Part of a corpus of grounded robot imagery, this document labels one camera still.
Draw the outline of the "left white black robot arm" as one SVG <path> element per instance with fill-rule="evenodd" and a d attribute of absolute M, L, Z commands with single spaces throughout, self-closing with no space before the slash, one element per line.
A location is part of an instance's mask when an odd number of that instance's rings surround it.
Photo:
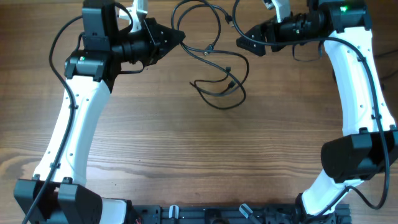
<path fill-rule="evenodd" d="M 100 114 L 125 62 L 157 63 L 185 38 L 147 16 L 146 2 L 85 1 L 83 32 L 58 76 L 65 93 L 47 150 L 31 179 L 19 179 L 14 198 L 24 223 L 142 223 L 126 199 L 86 188 L 88 155 Z"/>

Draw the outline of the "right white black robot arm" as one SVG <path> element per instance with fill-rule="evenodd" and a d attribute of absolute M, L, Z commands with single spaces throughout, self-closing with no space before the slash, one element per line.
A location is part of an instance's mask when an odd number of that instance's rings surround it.
<path fill-rule="evenodd" d="M 263 56 L 265 48 L 278 52 L 318 42 L 333 67 L 343 113 L 343 135 L 322 147 L 322 171 L 298 196 L 302 220 L 312 221 L 335 210 L 358 186 L 384 174 L 386 202 L 390 167 L 397 159 L 397 127 L 384 100 L 372 49 L 372 22 L 364 1 L 308 1 L 308 12 L 293 14 L 288 1 L 266 1 L 276 15 L 240 32 L 238 47 Z"/>

